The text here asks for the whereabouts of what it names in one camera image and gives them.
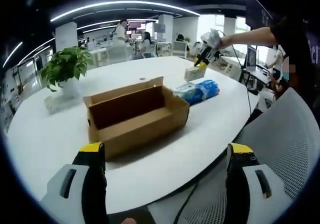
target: box flap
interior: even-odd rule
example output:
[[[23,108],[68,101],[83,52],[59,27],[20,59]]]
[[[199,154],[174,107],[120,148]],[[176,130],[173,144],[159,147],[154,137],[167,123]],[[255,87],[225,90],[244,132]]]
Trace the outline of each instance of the box flap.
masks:
[[[83,97],[83,101],[87,107],[90,107],[92,104],[97,104],[106,100],[120,97],[122,95],[133,93],[139,90],[143,90],[143,89],[154,87],[154,86],[162,86],[163,81],[164,81],[164,77],[160,76],[145,82],[140,82],[137,84],[124,86],[118,89],[105,91],[92,96],[85,96]]]

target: small white box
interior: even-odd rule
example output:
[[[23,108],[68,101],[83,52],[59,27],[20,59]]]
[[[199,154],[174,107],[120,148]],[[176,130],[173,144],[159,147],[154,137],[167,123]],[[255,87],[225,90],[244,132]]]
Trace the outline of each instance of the small white box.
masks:
[[[203,78],[205,76],[207,68],[199,69],[198,66],[194,66],[188,69],[185,69],[184,80],[186,82],[190,82],[199,78]]]

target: blue package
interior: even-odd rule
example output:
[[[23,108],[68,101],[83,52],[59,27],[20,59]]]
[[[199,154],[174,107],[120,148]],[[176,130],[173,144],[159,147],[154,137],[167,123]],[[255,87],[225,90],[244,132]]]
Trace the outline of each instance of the blue package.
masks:
[[[218,84],[213,80],[205,80],[199,84],[187,82],[175,92],[190,105],[200,103],[219,94]]]

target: ceiling light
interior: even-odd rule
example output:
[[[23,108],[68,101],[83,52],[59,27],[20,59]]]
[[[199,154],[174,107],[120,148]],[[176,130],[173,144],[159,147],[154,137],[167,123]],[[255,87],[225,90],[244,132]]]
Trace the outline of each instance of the ceiling light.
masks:
[[[104,27],[99,27],[99,28],[96,28],[96,29],[86,30],[83,33],[90,33],[90,32],[101,30],[101,29],[116,28],[116,27],[117,27],[116,25],[104,26]]]
[[[40,51],[38,51],[36,54],[33,55],[33,57],[36,57],[37,55],[39,55],[40,53],[42,53],[43,51],[47,50],[50,47],[50,45],[48,45],[47,47],[41,49]]]
[[[46,41],[45,43],[41,44],[40,46],[38,46],[37,48],[33,49],[28,55],[26,55],[24,58],[22,58],[21,61],[19,61],[19,64],[22,63],[27,57],[29,57],[32,53],[34,53],[34,51],[38,50],[39,48],[43,47],[45,44],[48,44],[49,42],[53,41],[54,39],[56,39],[55,37]]]
[[[156,22],[157,19],[128,19],[129,22]],[[83,28],[88,28],[96,25],[102,25],[102,24],[108,24],[108,23],[117,23],[120,22],[120,20],[108,20],[108,21],[103,21],[103,22],[98,22],[90,25],[85,25],[82,27],[78,27],[77,30],[83,29]]]
[[[191,11],[191,10],[187,10],[187,9],[184,9],[184,8],[181,8],[181,7],[178,7],[178,6],[174,6],[174,5],[168,5],[168,4],[163,4],[163,3],[157,3],[157,2],[150,2],[150,1],[140,1],[140,0],[120,0],[120,1],[108,1],[108,2],[101,2],[101,3],[96,3],[96,4],[91,4],[91,5],[85,5],[85,6],[82,6],[82,7],[79,7],[77,9],[73,9],[73,10],[70,10],[70,11],[67,11],[61,15],[58,15],[54,18],[52,18],[50,20],[50,22],[54,22],[64,16],[67,16],[71,13],[75,13],[75,12],[78,12],[78,11],[81,11],[81,10],[84,10],[84,9],[88,9],[88,8],[94,8],[94,7],[99,7],[99,6],[107,6],[107,5],[112,5],[112,4],[145,4],[145,5],[154,5],[154,6],[161,6],[161,7],[165,7],[165,8],[172,8],[172,9],[176,9],[176,10],[180,10],[180,11],[183,11],[183,12],[186,12],[186,13],[190,13],[190,14],[193,14],[193,15],[197,15],[197,16],[200,16],[199,13],[196,13],[194,11]]]
[[[12,55],[16,52],[16,50],[18,50],[19,47],[21,47],[22,45],[22,41],[13,49],[13,51],[10,53],[10,55],[7,57],[7,59],[4,61],[4,64],[3,64],[3,68],[5,67],[5,65],[7,64],[7,62],[9,61],[9,59],[12,57]]]

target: black shirt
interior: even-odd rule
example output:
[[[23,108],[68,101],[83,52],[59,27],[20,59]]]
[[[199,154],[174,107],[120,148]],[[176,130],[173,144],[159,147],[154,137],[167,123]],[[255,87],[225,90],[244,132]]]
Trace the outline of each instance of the black shirt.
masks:
[[[287,16],[272,26],[271,32],[295,65],[297,92],[312,107],[316,98],[316,65],[320,63],[320,35],[303,18]]]

